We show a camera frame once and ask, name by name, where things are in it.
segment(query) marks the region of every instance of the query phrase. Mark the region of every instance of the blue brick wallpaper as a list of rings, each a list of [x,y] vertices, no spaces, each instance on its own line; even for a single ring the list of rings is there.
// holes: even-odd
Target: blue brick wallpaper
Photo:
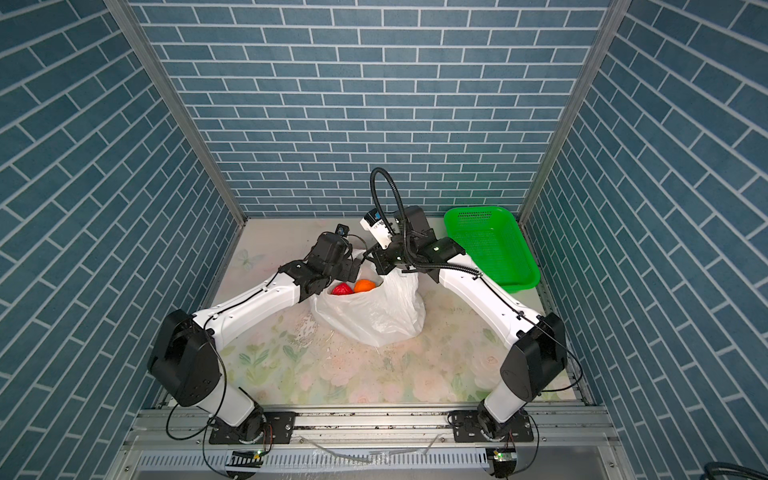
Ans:
[[[101,0],[0,12],[0,478],[90,478],[235,225]]]
[[[516,212],[608,0],[134,0],[252,217]]]
[[[528,225],[638,478],[768,469],[768,4],[634,0]]]

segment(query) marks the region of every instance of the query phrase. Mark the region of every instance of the floral table mat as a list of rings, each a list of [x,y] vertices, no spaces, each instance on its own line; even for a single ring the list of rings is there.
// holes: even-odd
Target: floral table mat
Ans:
[[[273,237],[282,242],[266,238],[260,232],[275,234],[274,224],[254,228],[265,222],[277,222],[289,236]],[[216,301],[251,288],[280,264],[303,257],[317,234],[335,225],[334,220],[251,220]],[[286,238],[300,241],[288,245],[291,242]],[[224,349],[228,380],[263,405],[477,402],[485,398],[500,380],[498,369],[506,356],[501,341],[464,300],[426,275],[419,274],[419,293],[426,308],[423,331],[379,348],[347,339],[322,320],[315,321],[309,302],[278,312]],[[569,383],[562,372],[549,388]],[[572,399],[571,389],[537,398]]]

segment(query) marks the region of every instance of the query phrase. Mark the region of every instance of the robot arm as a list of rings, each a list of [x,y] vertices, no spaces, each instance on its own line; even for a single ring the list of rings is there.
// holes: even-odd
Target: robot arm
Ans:
[[[337,231],[345,231],[339,225]],[[361,260],[338,233],[320,234],[302,260],[281,266],[269,280],[192,315],[168,314],[157,332],[147,369],[181,406],[199,406],[237,427],[250,441],[260,432],[260,406],[242,390],[220,381],[219,352],[275,312],[323,291],[333,280],[356,280]]]
[[[503,437],[515,413],[565,368],[562,320],[553,313],[543,317],[483,276],[460,245],[448,237],[437,240],[423,210],[404,208],[397,193],[400,234],[394,235],[373,197],[376,208],[361,224],[378,241],[364,256],[377,273],[400,268],[428,274],[463,298],[510,349],[500,369],[502,381],[478,406],[486,436]],[[263,410],[245,392],[220,381],[219,351],[269,315],[322,292],[333,280],[356,280],[362,261],[351,257],[352,247],[344,238],[348,232],[339,225],[336,233],[322,233],[304,259],[283,265],[270,280],[225,303],[193,315],[182,310],[169,314],[155,340],[150,373],[179,405],[199,406],[236,427],[241,440],[255,439]]]

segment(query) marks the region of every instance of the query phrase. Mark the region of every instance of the aluminum frame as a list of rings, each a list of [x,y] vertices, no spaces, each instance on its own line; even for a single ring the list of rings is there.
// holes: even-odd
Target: aluminum frame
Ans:
[[[152,84],[157,89],[157,93],[160,94],[163,102],[165,102],[170,114],[174,116],[181,132],[189,141],[192,150],[197,155],[197,159],[205,168],[211,181],[213,181],[216,190],[221,195],[230,213],[232,213],[237,224],[242,227],[245,225],[246,214],[237,202],[237,198],[235,198],[234,192],[227,183],[227,180],[224,179],[221,169],[216,164],[214,156],[208,149],[208,145],[197,129],[189,111],[184,107],[176,87],[170,81],[170,77],[168,77],[163,63],[157,56],[157,52],[152,48],[149,37],[147,37],[144,29],[139,25],[138,18],[136,18],[133,9],[131,9],[127,0],[104,0],[104,3],[112,14],[112,18],[120,27],[128,44],[133,48],[136,57],[152,80]]]
[[[345,453],[370,450],[426,449],[452,453],[457,449],[498,446],[500,442],[455,443],[446,414],[456,409],[475,409],[474,403],[436,403],[389,406],[269,406],[265,410],[296,413],[290,444],[275,445],[276,452],[307,452],[311,442]],[[528,413],[538,426],[540,448],[548,446],[597,447],[609,480],[633,478],[613,423],[603,406],[585,406],[581,402],[536,402],[528,404]],[[137,471],[142,455],[200,451],[201,437],[177,442],[165,434],[168,408],[141,410],[123,448],[118,453],[107,478],[129,480]],[[204,425],[207,413],[195,408],[177,408],[170,419],[175,435],[188,435]],[[533,442],[518,442],[530,448]],[[206,445],[209,457],[221,456],[232,445]],[[205,465],[185,465],[198,470]]]
[[[563,108],[563,113],[560,116],[558,126],[555,128],[552,134],[547,150],[541,160],[541,164],[538,166],[538,170],[533,176],[531,182],[531,189],[528,191],[528,195],[523,200],[522,207],[520,208],[520,225],[524,225],[533,212],[533,207],[536,204],[538,196],[541,194],[541,190],[549,177],[555,161],[558,159],[558,155],[563,148],[565,139],[571,132],[571,127],[576,120],[576,115],[581,109],[581,105],[584,103],[584,99],[589,93],[589,87],[592,86],[594,78],[598,76],[598,70],[602,65],[605,55],[608,52],[608,47],[611,46],[611,42],[616,36],[616,32],[621,25],[621,21],[624,20],[624,14],[627,13],[629,4],[632,0],[613,0],[608,6],[608,10],[605,12],[603,21],[600,24],[600,29],[595,37],[592,48],[589,49],[587,58],[584,60],[584,65],[581,67],[576,84],[574,85],[571,95],[568,97],[568,103]]]

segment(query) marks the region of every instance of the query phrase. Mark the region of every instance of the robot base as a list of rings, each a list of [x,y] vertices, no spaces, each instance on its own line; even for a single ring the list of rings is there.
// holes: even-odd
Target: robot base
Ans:
[[[489,439],[478,421],[477,410],[454,410],[449,413],[448,421],[453,427],[453,440],[456,443],[497,442],[506,439]],[[518,411],[504,423],[503,432],[512,434],[515,442],[533,442],[533,431],[528,414]]]
[[[262,433],[269,431],[272,426],[272,443],[287,444],[290,443],[290,437],[293,434],[293,423],[296,421],[296,414],[293,412],[265,412],[258,413],[249,417],[240,426],[233,427],[219,419],[214,423],[213,431],[210,434],[211,445],[249,445],[258,442],[263,443]],[[248,425],[259,424],[255,432],[248,432]]]

